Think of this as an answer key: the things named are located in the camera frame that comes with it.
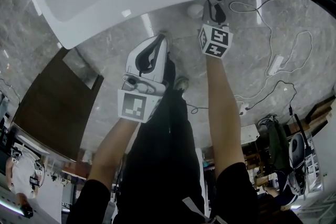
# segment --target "person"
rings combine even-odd
[[[18,162],[13,162],[13,157],[6,161],[6,182],[8,188],[15,194],[18,205],[26,217],[33,216],[30,199],[36,198],[38,186],[30,183],[30,178],[40,181],[41,176],[36,174],[35,163],[39,157],[25,147],[14,144],[22,152]]]
[[[200,165],[182,94],[188,80],[177,79],[167,57],[169,83],[152,119],[141,124],[127,156],[120,185],[119,223],[256,223],[257,194],[240,145],[240,117],[220,59],[206,56],[208,116],[213,143],[216,198],[210,219],[204,217]],[[114,174],[138,123],[120,119],[102,141],[67,223],[101,223]]]
[[[295,202],[298,195],[292,193],[287,178],[293,171],[289,164],[289,143],[284,128],[279,124],[276,115],[269,114],[258,123],[265,125],[269,134],[269,151],[271,160],[278,176],[279,190],[274,187],[262,188],[272,195],[281,206],[288,206]]]

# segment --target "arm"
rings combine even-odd
[[[221,59],[207,56],[209,124],[216,178],[228,166],[244,163],[238,107]]]
[[[13,176],[13,161],[12,157],[9,157],[6,161],[6,183],[9,189],[12,188],[12,176]]]
[[[138,122],[120,119],[101,142],[93,159],[88,180],[102,182],[111,191],[116,169]]]

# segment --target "white wall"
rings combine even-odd
[[[17,207],[15,205],[15,195],[3,187],[0,187],[0,200]],[[13,224],[57,224],[57,222],[48,214],[46,214],[37,204],[32,203],[31,206],[34,210],[34,216],[30,219],[27,219],[18,213],[15,213],[0,205],[0,221],[3,223]]]
[[[53,181],[50,175],[46,175],[43,185],[38,190],[37,203],[39,206],[61,223],[61,202],[63,185],[59,180]]]
[[[314,148],[322,175],[323,191],[336,190],[336,111],[332,110],[328,124],[313,137]]]
[[[72,204],[72,194],[74,192],[73,188],[74,188],[74,185],[72,183],[68,183],[63,188],[62,202],[65,202],[66,204]]]

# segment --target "person in white shirt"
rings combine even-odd
[[[35,163],[39,160],[33,152],[27,148],[20,148],[22,156],[14,163],[13,158],[8,158],[6,162],[6,182],[8,188],[16,195],[17,203],[26,216],[33,216],[33,210],[29,204],[30,199],[36,198],[38,186],[30,183],[30,178],[40,181],[40,176],[36,174]]]

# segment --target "marble floor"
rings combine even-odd
[[[229,82],[235,94],[254,96],[266,80],[270,30],[256,13],[233,13],[228,4],[241,1],[256,6],[266,0],[224,1],[227,22],[234,34],[232,47],[223,60]],[[117,89],[122,85],[128,53],[138,43],[161,30],[168,30],[173,36],[171,58],[176,64],[177,74],[190,79],[185,99],[195,106],[207,106],[205,57],[197,41],[200,21],[187,16],[189,4],[178,4],[129,19],[83,42],[65,58],[65,62],[87,84],[92,82],[95,72],[105,77],[85,130],[82,148],[95,151],[118,119]],[[234,8],[244,9],[238,4]],[[267,3],[261,12],[273,31],[274,55],[281,54],[287,60],[295,36],[303,30],[311,32],[314,47],[304,68],[271,77],[256,98],[244,100],[237,97],[237,100],[252,106],[271,92],[278,80],[284,80],[294,83],[297,90],[292,101],[294,113],[305,115],[316,102],[333,92],[336,81],[336,21],[309,0],[277,0]],[[21,99],[58,51],[57,42],[44,17],[37,16],[30,0],[0,0],[0,78],[12,85]],[[309,34],[300,35],[285,70],[302,66],[310,48]],[[14,114],[18,98],[2,81],[0,90],[9,97],[11,113]],[[268,98],[241,117],[242,126],[256,123],[268,113],[278,114],[281,122],[287,122],[293,94],[292,86],[279,83]],[[189,119],[196,147],[210,145],[207,111],[190,114]]]

